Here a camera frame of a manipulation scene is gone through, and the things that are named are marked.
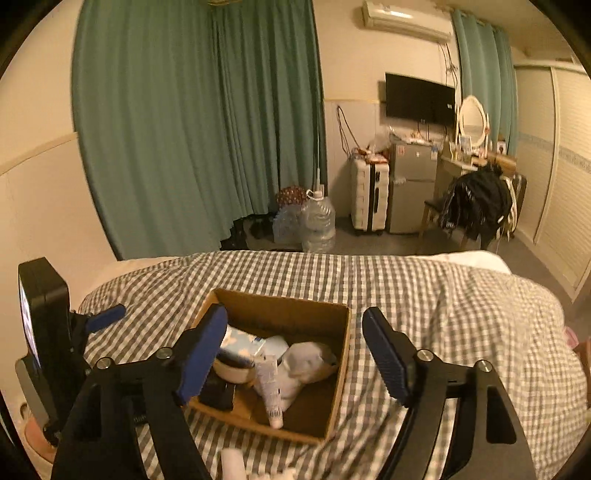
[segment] screen display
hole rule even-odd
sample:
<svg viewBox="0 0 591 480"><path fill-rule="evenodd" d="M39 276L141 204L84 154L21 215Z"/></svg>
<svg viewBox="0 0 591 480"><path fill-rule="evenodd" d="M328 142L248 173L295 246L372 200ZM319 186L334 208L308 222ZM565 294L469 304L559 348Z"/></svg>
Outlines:
<svg viewBox="0 0 591 480"><path fill-rule="evenodd" d="M427 80L386 74L386 116L455 126L456 93Z"/></svg>
<svg viewBox="0 0 591 480"><path fill-rule="evenodd" d="M18 296L21 300L21 317L22 326L25 330L25 337L29 345L29 350L35 357L37 366L41 366L39 361L39 353L37 352L37 344L35 343L35 336L33 335L33 324L31 323L31 309L29 308L29 301L27 300L27 294L22 286L21 277L18 277Z"/></svg>

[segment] checkered bedsheet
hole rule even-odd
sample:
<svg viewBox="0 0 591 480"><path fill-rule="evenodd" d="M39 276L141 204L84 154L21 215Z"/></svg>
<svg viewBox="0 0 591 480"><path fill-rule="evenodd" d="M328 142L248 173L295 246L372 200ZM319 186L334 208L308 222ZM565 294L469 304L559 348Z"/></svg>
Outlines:
<svg viewBox="0 0 591 480"><path fill-rule="evenodd" d="M361 315L379 306L394 329L443 361L489 359L515 405L538 478L566 461L585 424L586 383L563 336L563 313L543 287L514 275L413 257L213 252L176 258L116 278L89 294L82 312L116 303L124 320L90 337L86 359L131 362L172 345L210 290L343 303L352 309L349 363L334 438L323 445L272 439L195 411L187 422L205 464L221 478L219 451L243 451L247 472L295 467L298 479L375 478L405 410L390 399L365 345ZM449 400L426 478L439 478L453 426ZM138 429L148 476L162 478L147 427Z"/></svg>

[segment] white cloth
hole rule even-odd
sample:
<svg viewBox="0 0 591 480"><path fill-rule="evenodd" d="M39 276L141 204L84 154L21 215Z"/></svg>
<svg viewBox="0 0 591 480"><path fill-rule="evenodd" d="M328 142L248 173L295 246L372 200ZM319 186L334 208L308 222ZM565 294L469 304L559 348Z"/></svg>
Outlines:
<svg viewBox="0 0 591 480"><path fill-rule="evenodd" d="M455 252L452 254L425 255L418 258L453 263L456 265L465 265L467 267L483 268L485 270L492 270L501 273L511 273L511 270L501 257L495 255L492 252L487 252L486 250Z"/></svg>
<svg viewBox="0 0 591 480"><path fill-rule="evenodd" d="M277 367L281 410L286 411L291 406L304 385L330 377L338 367L336 357L327 345L317 342L294 343L283 354ZM261 395L258 382L255 383L255 390Z"/></svg>
<svg viewBox="0 0 591 480"><path fill-rule="evenodd" d="M94 289L100 287L102 284L107 283L114 278L125 275L126 273L141 270L143 268L152 267L167 260L172 260L176 257L157 257L157 258L134 258L132 260L121 260L107 265L100 272L96 274L95 279L90 284L88 291L82 294L81 298L70 299L70 305L77 309L78 305L84 300L84 297L88 295Z"/></svg>

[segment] luggage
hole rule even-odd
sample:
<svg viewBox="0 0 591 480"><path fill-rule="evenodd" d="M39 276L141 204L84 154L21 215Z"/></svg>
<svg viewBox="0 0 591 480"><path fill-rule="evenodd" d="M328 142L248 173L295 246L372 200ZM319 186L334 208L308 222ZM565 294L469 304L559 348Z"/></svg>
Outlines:
<svg viewBox="0 0 591 480"><path fill-rule="evenodd" d="M527 179L521 173L515 173L511 182L513 184L513 190L515 190L515 198L517 199L517 221L519 222L519 214L521 213L521 207L523 206Z"/></svg>
<svg viewBox="0 0 591 480"><path fill-rule="evenodd" d="M387 163L351 162L351 220L358 232L382 232L388 210Z"/></svg>

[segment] wooden chair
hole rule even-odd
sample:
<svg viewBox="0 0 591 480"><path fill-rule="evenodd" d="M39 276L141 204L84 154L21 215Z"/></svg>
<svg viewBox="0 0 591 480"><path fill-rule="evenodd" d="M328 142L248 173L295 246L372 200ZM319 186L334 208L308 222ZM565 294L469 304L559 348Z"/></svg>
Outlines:
<svg viewBox="0 0 591 480"><path fill-rule="evenodd" d="M433 218L441 214L444 203L444 197L440 199L425 200L425 209L423 210L423 221L421 222L421 229L418 233L417 250L415 252L417 255L421 253L421 248L423 247L423 236L425 234L425 231L427 230L427 228L429 228L429 224L433 221ZM464 232L462 241L460 242L461 251L466 248L467 243L468 237L466 236L466 232Z"/></svg>

